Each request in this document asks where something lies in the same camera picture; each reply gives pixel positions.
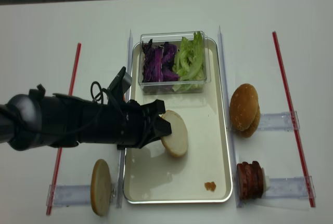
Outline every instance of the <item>tray rim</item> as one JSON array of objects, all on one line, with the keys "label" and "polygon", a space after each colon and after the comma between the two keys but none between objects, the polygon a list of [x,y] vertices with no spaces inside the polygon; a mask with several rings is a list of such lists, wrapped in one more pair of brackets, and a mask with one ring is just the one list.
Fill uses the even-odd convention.
[{"label": "tray rim", "polygon": [[[208,41],[212,41],[215,45],[216,48],[216,53],[217,53],[217,64],[218,64],[218,71],[219,71],[219,84],[220,84],[220,92],[221,92],[221,99],[223,99],[223,94],[222,94],[222,82],[221,82],[221,69],[220,69],[220,59],[219,59],[219,49],[217,46],[217,43],[214,39],[207,37]],[[140,43],[137,43],[134,45],[133,49],[130,49],[129,51],[131,54],[129,55],[129,60],[127,61],[127,67],[128,67],[128,72],[130,71],[131,77],[133,77],[133,50],[140,45]],[[129,88],[128,92],[126,93],[126,99],[129,100],[132,95],[132,87]],[[124,178],[125,178],[125,171],[126,171],[126,155],[127,155],[127,148],[123,150],[123,155],[120,155],[120,160],[123,162],[123,173],[122,173],[122,192],[125,197],[125,199],[131,203],[131,204],[182,204],[182,203],[223,203],[226,202],[227,200],[230,199],[231,195],[233,194],[233,189],[234,189],[234,183],[233,183],[233,173],[232,173],[232,165],[231,165],[231,160],[230,160],[230,150],[229,150],[229,139],[227,135],[227,122],[225,118],[225,106],[223,103],[223,100],[221,100],[222,104],[222,114],[223,114],[223,123],[224,123],[224,133],[225,133],[225,139],[226,139],[226,147],[227,147],[227,159],[228,159],[228,174],[230,177],[230,192],[228,196],[224,199],[218,199],[218,200],[158,200],[158,201],[132,201],[127,198],[125,192],[124,192]]]}]

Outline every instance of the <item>black cable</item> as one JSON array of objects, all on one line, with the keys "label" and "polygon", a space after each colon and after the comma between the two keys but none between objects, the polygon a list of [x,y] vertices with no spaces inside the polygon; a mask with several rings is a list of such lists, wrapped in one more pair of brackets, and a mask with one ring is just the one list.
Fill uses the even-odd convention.
[{"label": "black cable", "polygon": [[[93,94],[94,85],[97,85],[98,89],[99,89],[99,93],[96,96],[94,96],[94,94]],[[20,128],[22,128],[22,129],[24,129],[26,131],[32,132],[32,133],[42,134],[42,135],[51,135],[51,136],[73,135],[73,134],[81,132],[84,129],[90,127],[98,119],[99,115],[102,112],[103,105],[104,105],[104,96],[103,96],[103,93],[107,94],[109,98],[113,99],[116,102],[116,100],[113,97],[113,95],[111,95],[109,93],[109,91],[107,91],[106,89],[102,88],[101,85],[97,81],[94,81],[92,83],[92,85],[90,87],[90,92],[91,92],[91,95],[92,95],[92,98],[93,98],[93,102],[97,103],[97,102],[101,101],[100,108],[99,108],[98,112],[96,113],[95,117],[89,123],[81,126],[80,128],[77,128],[77,129],[74,129],[74,130],[71,130],[71,131],[68,131],[68,132],[65,132],[65,133],[61,133],[61,134],[60,133],[48,133],[48,132],[43,132],[43,131],[31,129],[19,117],[13,116],[11,113],[9,113],[8,111],[6,111],[6,110],[4,110],[2,108],[0,108],[0,112],[2,112],[9,119],[13,120],[14,123],[17,124]],[[118,108],[119,111],[121,112],[121,109],[119,108],[119,105],[118,105],[117,102],[116,102],[115,107]]]}]

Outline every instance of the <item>bread slice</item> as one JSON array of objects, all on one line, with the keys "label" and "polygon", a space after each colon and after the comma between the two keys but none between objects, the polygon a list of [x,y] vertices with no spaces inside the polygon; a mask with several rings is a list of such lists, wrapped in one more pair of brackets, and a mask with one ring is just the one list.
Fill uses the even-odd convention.
[{"label": "bread slice", "polygon": [[106,216],[109,211],[111,197],[111,176],[106,161],[99,159],[94,166],[90,198],[92,209],[96,215]]},{"label": "bread slice", "polygon": [[167,110],[162,118],[171,124],[172,134],[161,137],[162,144],[174,157],[182,157],[188,149],[187,128],[184,120],[174,111]]}]

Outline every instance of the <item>robotic arm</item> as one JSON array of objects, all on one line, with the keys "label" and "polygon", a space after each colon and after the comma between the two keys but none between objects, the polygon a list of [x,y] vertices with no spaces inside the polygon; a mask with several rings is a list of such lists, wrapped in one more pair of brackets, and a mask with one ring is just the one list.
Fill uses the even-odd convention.
[{"label": "robotic arm", "polygon": [[[41,146],[70,148],[83,142],[117,144],[124,149],[142,148],[170,135],[170,123],[159,116],[165,112],[163,101],[140,106],[134,100],[123,100],[132,83],[125,70],[107,89],[94,82],[92,102],[62,94],[46,97],[42,85],[28,95],[14,96],[0,105],[0,143],[19,151]],[[94,85],[99,88],[96,97]],[[107,104],[103,93],[108,96]]]}]

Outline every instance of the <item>red rod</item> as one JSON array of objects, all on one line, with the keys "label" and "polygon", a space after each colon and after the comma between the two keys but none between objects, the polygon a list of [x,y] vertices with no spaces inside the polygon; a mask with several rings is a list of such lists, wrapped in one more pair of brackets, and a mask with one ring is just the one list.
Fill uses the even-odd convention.
[{"label": "red rod", "polygon": [[[73,67],[73,72],[72,72],[72,79],[71,79],[71,84],[69,86],[69,92],[68,94],[72,96],[73,94],[73,89],[74,89],[74,83],[75,83],[75,77],[76,77],[76,71],[78,69],[78,64],[79,64],[79,57],[80,57],[80,52],[81,52],[81,43],[78,43],[78,47],[76,49],[76,55],[75,55],[75,61],[74,61],[74,67]],[[60,165],[60,158],[61,158],[61,153],[62,153],[62,148],[58,149],[57,152],[57,158],[56,158],[56,164],[54,166],[54,172],[53,172],[53,178],[52,178],[52,186],[54,187],[57,184],[57,178],[58,178],[58,171],[59,171],[59,165]],[[53,193],[51,194],[51,201],[50,201],[50,206],[47,207],[46,210],[46,215],[50,216],[51,211],[52,211],[52,202],[53,202]]]},{"label": "red rod", "polygon": [[[277,40],[276,32],[273,32],[272,35],[273,35],[275,50],[276,50],[276,54],[277,54],[277,60],[279,61],[279,65],[280,65],[280,71],[281,71],[281,75],[282,75],[283,85],[285,87],[285,92],[286,92],[286,96],[287,96],[289,111],[291,112],[291,114],[293,114],[294,109],[293,109],[293,105],[292,105],[292,101],[291,101],[291,95],[290,95],[289,86],[288,86],[288,82],[287,82],[287,75],[286,75],[286,72],[285,72],[285,67],[283,65],[282,55],[281,55],[281,51],[280,51],[279,42]],[[310,206],[311,207],[316,207],[316,203],[315,203],[315,199],[314,199],[314,193],[312,192],[312,188],[310,186],[309,172],[308,172],[308,167],[306,166],[305,155],[304,155],[304,152],[303,152],[300,132],[296,128],[295,116],[292,116],[292,123],[293,123],[293,126],[294,126],[294,133],[295,133],[295,137],[296,137],[298,152],[299,152],[300,159],[301,159],[301,164],[302,164],[303,174],[304,174],[304,177],[305,177],[306,187],[308,188]]]}]

